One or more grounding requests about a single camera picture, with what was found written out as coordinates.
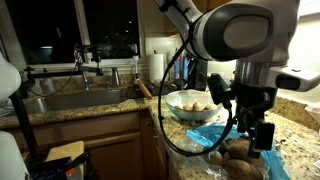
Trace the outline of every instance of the stainless steel sink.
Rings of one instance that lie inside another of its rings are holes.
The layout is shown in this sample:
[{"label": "stainless steel sink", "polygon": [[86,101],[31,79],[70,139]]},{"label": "stainless steel sink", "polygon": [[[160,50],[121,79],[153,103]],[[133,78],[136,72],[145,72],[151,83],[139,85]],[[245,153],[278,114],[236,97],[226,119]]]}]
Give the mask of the stainless steel sink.
[{"label": "stainless steel sink", "polygon": [[41,97],[26,103],[25,107],[28,114],[36,114],[117,104],[125,100],[127,100],[127,90],[121,89]]}]

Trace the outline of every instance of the potato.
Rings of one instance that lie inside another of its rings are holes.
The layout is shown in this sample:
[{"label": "potato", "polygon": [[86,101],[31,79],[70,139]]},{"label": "potato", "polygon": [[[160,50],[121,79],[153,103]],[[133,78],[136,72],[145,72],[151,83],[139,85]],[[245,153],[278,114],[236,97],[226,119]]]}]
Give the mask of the potato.
[{"label": "potato", "polygon": [[192,110],[194,110],[194,111],[202,111],[203,109],[204,109],[204,107],[200,102],[195,102],[193,104]]},{"label": "potato", "polygon": [[240,159],[246,161],[248,159],[248,148],[240,146],[232,146],[228,150],[231,159]]},{"label": "potato", "polygon": [[192,111],[192,108],[193,108],[193,103],[186,103],[183,106],[183,109],[186,110],[186,111]]},{"label": "potato", "polygon": [[204,110],[212,110],[212,109],[216,109],[217,106],[215,104],[207,104],[205,107],[204,107]]},{"label": "potato", "polygon": [[228,150],[229,150],[228,144],[223,141],[220,144],[220,147],[219,147],[218,151],[220,152],[221,155],[224,155],[226,152],[228,152]]},{"label": "potato", "polygon": [[262,180],[260,171],[246,161],[231,159],[227,162],[224,169],[231,178],[237,180]]},{"label": "potato", "polygon": [[210,155],[210,159],[205,158],[208,164],[211,165],[217,165],[217,166],[223,166],[224,165],[224,160],[223,157],[219,152],[216,152],[214,154]]}]

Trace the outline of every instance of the dark window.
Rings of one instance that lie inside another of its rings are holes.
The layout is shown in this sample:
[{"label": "dark window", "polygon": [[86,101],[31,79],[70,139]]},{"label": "dark window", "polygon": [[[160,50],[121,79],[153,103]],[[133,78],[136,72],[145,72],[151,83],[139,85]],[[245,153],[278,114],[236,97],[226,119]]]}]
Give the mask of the dark window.
[{"label": "dark window", "polygon": [[83,0],[83,4],[90,42],[103,44],[102,58],[132,57],[130,45],[140,47],[136,0]]},{"label": "dark window", "polygon": [[6,0],[27,64],[72,63],[81,44],[73,0]]}]

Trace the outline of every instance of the kitchen counter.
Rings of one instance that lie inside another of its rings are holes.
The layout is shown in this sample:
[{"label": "kitchen counter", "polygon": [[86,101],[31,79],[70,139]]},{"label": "kitchen counter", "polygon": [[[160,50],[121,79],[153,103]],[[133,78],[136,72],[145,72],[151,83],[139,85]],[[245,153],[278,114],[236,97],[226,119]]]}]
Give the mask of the kitchen counter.
[{"label": "kitchen counter", "polygon": [[[65,110],[47,114],[33,114],[29,115],[29,119],[32,125],[41,125],[148,109],[158,134],[161,134],[158,122],[157,101],[157,97],[154,97],[151,101],[147,99],[129,99],[114,105]],[[188,149],[187,145],[191,143],[185,136],[185,130],[204,124],[180,122],[166,107],[164,100],[162,101],[161,107],[162,116],[165,118],[163,124],[167,136],[179,147]],[[206,123],[224,120],[227,117],[226,115],[226,111],[221,110],[218,115],[208,119]],[[316,174],[320,174],[320,170],[312,165],[320,159],[320,139],[318,133],[270,112],[266,113],[266,121],[273,122],[276,125],[276,140],[278,142],[284,141],[281,145],[280,153],[286,163],[285,169],[291,179],[320,179],[319,176],[316,176]],[[16,117],[0,118],[0,129],[15,128],[18,126],[19,124]],[[208,165],[203,161],[202,157],[186,158],[173,152],[166,143],[165,147],[170,159],[174,162],[175,169],[182,179],[212,179],[213,175],[207,173],[206,168],[208,168]]]}]

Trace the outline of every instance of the paper towel roll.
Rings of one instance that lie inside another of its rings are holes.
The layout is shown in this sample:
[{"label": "paper towel roll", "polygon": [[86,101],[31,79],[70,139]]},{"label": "paper towel roll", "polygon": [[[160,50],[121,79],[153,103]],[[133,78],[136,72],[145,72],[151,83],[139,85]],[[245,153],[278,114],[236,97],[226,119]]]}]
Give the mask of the paper towel roll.
[{"label": "paper towel roll", "polygon": [[149,79],[151,83],[154,80],[162,79],[164,72],[164,55],[153,54],[148,56],[149,60]]}]

